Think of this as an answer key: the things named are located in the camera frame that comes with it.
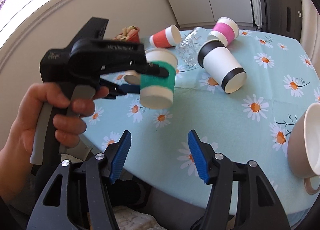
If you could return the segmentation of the person's left forearm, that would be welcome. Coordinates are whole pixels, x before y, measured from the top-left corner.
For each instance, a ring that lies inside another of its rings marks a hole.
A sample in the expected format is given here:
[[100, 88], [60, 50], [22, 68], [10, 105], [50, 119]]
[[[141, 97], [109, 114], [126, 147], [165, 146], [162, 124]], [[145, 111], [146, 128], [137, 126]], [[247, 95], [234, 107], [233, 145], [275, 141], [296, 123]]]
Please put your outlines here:
[[1, 198], [12, 201], [23, 189], [33, 165], [30, 153], [21, 145], [7, 142], [1, 150]]

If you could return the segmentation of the person's left hand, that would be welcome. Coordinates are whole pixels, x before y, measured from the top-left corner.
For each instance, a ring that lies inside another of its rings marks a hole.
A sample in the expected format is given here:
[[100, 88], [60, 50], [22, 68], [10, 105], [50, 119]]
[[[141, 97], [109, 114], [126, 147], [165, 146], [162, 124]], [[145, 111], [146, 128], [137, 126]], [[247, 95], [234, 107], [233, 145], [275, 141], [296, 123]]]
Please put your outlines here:
[[[76, 99], [70, 101], [55, 83], [33, 84], [25, 93], [18, 114], [13, 122], [7, 142], [1, 150], [1, 164], [29, 161], [33, 148], [35, 130], [44, 103], [54, 107], [67, 108], [87, 117], [93, 114], [95, 105], [91, 99]], [[79, 135], [86, 130], [86, 124], [77, 117], [67, 117], [57, 114], [53, 124], [57, 131], [55, 138], [67, 147], [74, 147], [79, 142]]]

